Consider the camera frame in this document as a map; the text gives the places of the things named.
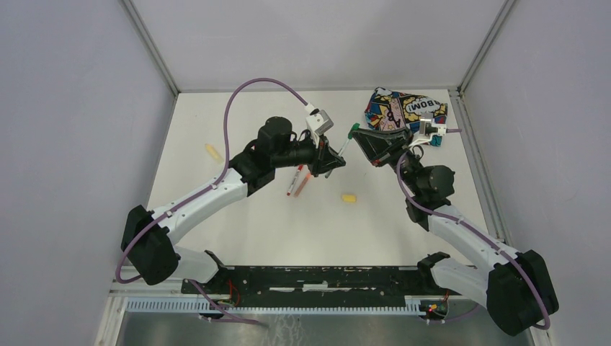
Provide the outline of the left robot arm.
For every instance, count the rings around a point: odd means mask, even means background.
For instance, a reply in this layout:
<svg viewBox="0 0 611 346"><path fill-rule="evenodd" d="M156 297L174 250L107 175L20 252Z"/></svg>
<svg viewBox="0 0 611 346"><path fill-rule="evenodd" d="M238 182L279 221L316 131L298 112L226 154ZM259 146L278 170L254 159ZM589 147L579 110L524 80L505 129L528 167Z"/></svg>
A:
<svg viewBox="0 0 611 346"><path fill-rule="evenodd" d="M333 122L317 112L306 118L304 138L284 117L271 117L223 171L182 198L154 210L137 205L128 213L120 248L122 260L137 270L137 279L157 285L174 275L196 280L208 293L226 286L226 274L209 253L180 249L177 243L194 227L224 207L254 194L283 167L308 167L317 177L345 166L324 133Z"/></svg>

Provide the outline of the green grey pen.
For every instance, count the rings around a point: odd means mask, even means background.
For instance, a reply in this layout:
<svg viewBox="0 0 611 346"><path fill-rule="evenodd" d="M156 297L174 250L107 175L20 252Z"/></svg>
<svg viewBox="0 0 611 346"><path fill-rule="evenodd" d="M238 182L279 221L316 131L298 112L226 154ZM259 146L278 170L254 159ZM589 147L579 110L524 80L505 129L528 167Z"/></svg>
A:
<svg viewBox="0 0 611 346"><path fill-rule="evenodd" d="M343 157L343 153L345 152L346 148L348 147L350 141L351 141L351 139L347 138L346 141L343 143L342 147L339 149L338 155L340 157ZM333 172L333 169L330 170L329 172L325 173L324 177L326 179L328 179L331 176L332 172Z"/></svg>

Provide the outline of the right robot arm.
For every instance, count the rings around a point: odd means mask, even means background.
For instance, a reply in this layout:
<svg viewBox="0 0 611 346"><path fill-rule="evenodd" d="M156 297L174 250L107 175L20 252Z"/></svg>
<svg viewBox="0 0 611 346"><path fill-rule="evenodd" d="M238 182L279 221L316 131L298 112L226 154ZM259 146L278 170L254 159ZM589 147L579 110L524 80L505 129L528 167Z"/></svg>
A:
<svg viewBox="0 0 611 346"><path fill-rule="evenodd" d="M487 310L498 328L516 336L529 328L548 330L559 303L547 265L533 250L521 252L472 224L449 197L455 172L444 165L424 166L413 149L436 137L457 133L445 125L376 131L353 128L352 140L374 167L394 170L412 222L450 244L470 261L463 265L443 252L418 264L418 289L434 294L444 288Z"/></svg>

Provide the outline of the orange pen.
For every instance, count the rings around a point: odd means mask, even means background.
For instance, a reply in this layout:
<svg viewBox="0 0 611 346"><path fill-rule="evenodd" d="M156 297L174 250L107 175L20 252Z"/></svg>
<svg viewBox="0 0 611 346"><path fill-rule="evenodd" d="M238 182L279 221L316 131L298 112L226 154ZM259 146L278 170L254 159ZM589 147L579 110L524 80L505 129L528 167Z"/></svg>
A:
<svg viewBox="0 0 611 346"><path fill-rule="evenodd" d="M307 173L307 175L303 178L303 180L299 184L297 190L293 193L294 198L297 198L301 194L301 192L303 191L304 187L306 186L306 184L308 183L311 177L312 177L312 174Z"/></svg>

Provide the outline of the red white pen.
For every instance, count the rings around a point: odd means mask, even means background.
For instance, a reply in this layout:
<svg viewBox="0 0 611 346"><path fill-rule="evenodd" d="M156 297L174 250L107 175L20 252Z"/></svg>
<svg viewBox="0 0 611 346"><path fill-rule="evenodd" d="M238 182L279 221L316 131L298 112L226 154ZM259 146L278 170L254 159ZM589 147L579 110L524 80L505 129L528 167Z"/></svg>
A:
<svg viewBox="0 0 611 346"><path fill-rule="evenodd" d="M296 169L296 171L295 171L295 174L294 174L294 176L293 176L293 179L292 179L292 181L291 181L291 183L290 183L290 186L289 186L289 188L287 189L287 192L286 192L286 195L287 195L287 196L291 196L291 195L292 195L293 190L295 189L295 185L296 185L296 183L297 183L297 181L298 181L298 178L299 178L299 176L300 176L301 172L303 171L303 167L304 167L304 165L303 165L303 164L301 164L301 165L299 165L299 166L297 167L297 169Z"/></svg>

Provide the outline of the green pen cap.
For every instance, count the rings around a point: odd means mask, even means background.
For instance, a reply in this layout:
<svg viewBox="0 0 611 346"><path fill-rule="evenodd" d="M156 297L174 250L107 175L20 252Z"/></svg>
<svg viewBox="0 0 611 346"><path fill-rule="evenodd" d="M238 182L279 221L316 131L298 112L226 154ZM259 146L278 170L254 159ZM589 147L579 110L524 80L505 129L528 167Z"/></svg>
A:
<svg viewBox="0 0 611 346"><path fill-rule="evenodd" d="M358 129L359 129L359 127L360 127L360 124L359 124L359 123L354 123L354 124L351 126L351 128L350 128L350 130L349 130L349 132L348 132L348 134L347 134L347 139L348 139L348 140L351 140L351 139L352 139L353 132L354 132L355 130L358 130Z"/></svg>

